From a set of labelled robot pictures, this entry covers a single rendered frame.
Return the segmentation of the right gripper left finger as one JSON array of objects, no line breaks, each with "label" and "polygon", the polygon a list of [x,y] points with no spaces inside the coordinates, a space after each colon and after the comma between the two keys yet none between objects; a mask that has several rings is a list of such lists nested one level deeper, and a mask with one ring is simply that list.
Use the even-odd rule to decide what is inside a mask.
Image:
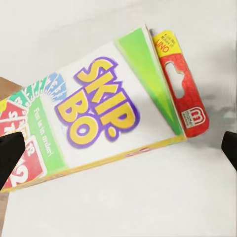
[{"label": "right gripper left finger", "polygon": [[0,191],[25,150],[21,131],[0,137]]}]

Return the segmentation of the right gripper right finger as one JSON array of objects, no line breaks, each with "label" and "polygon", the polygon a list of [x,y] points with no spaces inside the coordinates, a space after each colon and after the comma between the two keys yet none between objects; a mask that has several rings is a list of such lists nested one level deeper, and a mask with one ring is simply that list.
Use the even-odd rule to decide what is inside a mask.
[{"label": "right gripper right finger", "polygon": [[221,149],[237,171],[237,133],[226,131]]}]

